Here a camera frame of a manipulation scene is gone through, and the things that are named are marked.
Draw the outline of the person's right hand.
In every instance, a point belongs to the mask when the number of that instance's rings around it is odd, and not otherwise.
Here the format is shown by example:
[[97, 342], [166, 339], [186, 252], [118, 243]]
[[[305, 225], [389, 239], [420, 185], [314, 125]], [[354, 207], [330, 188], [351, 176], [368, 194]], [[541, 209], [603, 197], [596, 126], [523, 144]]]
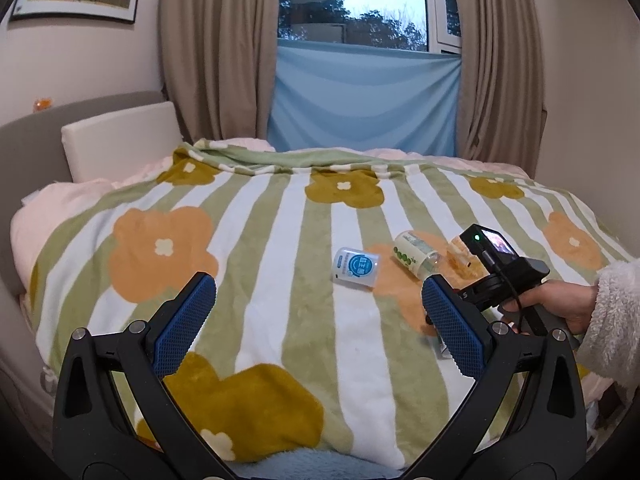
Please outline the person's right hand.
[[525, 307], [541, 304], [550, 313], [564, 318], [568, 329], [573, 334], [583, 334], [588, 330], [596, 306], [597, 294], [596, 285], [546, 281], [524, 292], [518, 300], [506, 301], [499, 309], [505, 315], [511, 315]]

